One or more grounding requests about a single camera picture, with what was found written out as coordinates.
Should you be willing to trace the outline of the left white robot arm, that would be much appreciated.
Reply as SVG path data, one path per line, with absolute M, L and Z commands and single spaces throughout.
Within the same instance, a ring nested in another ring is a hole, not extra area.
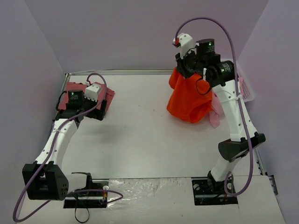
M 93 192 L 89 174 L 61 170 L 66 149 L 84 117 L 103 120 L 107 90 L 97 84 L 85 90 L 68 90 L 65 108 L 59 109 L 54 128 L 40 155 L 32 164 L 25 164 L 22 175 L 31 200 L 64 200 L 76 190 L 83 195 Z

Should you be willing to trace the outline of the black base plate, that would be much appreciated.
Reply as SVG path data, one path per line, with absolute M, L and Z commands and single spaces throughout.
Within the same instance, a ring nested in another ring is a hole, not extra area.
M 64 209 L 102 209 L 107 207 L 107 193 L 69 193 L 63 204 Z
M 195 206 L 214 206 L 238 204 L 236 196 L 226 194 L 224 181 L 209 185 L 207 177 L 192 178 Z

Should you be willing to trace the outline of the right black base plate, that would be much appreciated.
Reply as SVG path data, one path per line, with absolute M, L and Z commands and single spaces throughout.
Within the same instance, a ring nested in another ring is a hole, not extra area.
M 207 177 L 192 178 L 195 206 L 214 206 L 238 204 L 236 196 L 226 194 L 224 181 L 209 185 Z

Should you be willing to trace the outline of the white plastic basket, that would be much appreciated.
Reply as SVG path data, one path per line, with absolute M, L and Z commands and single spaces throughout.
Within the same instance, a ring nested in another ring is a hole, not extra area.
M 230 60 L 222 61 L 218 64 L 220 77 L 225 81 L 235 80 L 235 73 L 234 73 L 234 64 Z M 243 97 L 244 102 L 254 100 L 254 94 L 251 88 L 249 87 L 248 82 L 245 80 L 243 75 L 241 75 L 240 71 L 237 70 L 238 73 L 238 80 L 240 84 L 241 95 Z

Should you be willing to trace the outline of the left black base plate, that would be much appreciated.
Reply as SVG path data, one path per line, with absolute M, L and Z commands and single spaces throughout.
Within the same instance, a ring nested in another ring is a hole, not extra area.
M 107 193 L 69 193 L 63 204 L 64 209 L 102 209 L 107 207 Z

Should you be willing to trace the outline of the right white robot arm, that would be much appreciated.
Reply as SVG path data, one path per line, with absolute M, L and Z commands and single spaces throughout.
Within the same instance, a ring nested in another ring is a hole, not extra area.
M 241 158 L 249 155 L 253 164 L 253 149 L 265 142 L 265 135 L 252 124 L 242 94 L 240 79 L 234 61 L 221 61 L 215 53 L 214 39 L 194 41 L 185 33 L 174 38 L 173 45 L 180 49 L 176 54 L 178 72 L 185 78 L 198 75 L 206 81 L 208 89 L 218 97 L 228 122 L 230 138 L 218 144 L 220 157 L 207 175 L 207 187 L 217 193 L 233 179 L 232 172 Z

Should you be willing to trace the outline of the dusty red folded t shirt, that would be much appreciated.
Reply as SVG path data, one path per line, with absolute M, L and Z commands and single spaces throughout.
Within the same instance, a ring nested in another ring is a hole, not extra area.
M 66 84 L 66 91 L 70 91 L 70 90 L 82 90 L 83 92 L 85 92 L 87 85 L 84 83 L 76 83 L 76 82 L 68 82 Z M 114 98 L 114 94 L 115 92 L 108 88 L 107 89 L 107 93 L 106 93 L 106 97 L 105 100 L 107 101 L 107 105 L 106 105 L 106 109 L 105 112 L 108 111 L 109 106 L 111 105 L 111 102 Z M 68 102 L 68 95 L 67 93 L 63 94 L 63 96 L 61 97 L 58 109 L 66 109 L 66 103 Z

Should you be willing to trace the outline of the orange t shirt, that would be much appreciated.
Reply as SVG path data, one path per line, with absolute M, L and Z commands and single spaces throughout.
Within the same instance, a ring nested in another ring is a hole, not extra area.
M 177 68 L 174 68 L 169 79 L 173 89 L 167 104 L 167 111 L 174 117 L 188 123 L 197 123 L 212 109 L 212 92 L 208 82 L 201 75 L 193 74 L 184 78 Z

